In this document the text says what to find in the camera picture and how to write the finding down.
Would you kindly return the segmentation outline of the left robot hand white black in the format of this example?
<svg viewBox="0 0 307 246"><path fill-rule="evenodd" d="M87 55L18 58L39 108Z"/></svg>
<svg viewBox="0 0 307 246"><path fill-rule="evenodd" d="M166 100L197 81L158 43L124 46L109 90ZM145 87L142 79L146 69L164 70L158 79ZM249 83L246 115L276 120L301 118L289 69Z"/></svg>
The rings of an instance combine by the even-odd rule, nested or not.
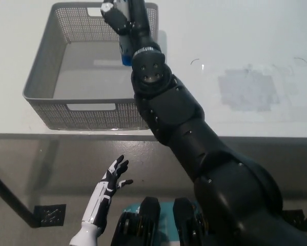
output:
<svg viewBox="0 0 307 246"><path fill-rule="evenodd" d="M124 160L124 156L121 155L108 167L90 197L82 218L83 222L94 224L101 229L106 225L112 197L117 190L133 183L131 179L118 180L127 171L128 163L129 161Z"/></svg>

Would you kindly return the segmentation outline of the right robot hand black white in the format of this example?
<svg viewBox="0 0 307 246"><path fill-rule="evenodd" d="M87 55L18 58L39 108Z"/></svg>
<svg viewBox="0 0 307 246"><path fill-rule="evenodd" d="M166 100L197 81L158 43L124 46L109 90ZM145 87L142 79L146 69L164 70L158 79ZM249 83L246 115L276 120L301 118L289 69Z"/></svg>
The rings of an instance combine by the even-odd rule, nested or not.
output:
<svg viewBox="0 0 307 246"><path fill-rule="evenodd" d="M129 17L119 10L113 1L103 1L101 14L107 23L119 36L129 39L131 52L134 54L142 48L153 48L161 51L160 46L154 41L147 10L144 1L128 1Z"/></svg>

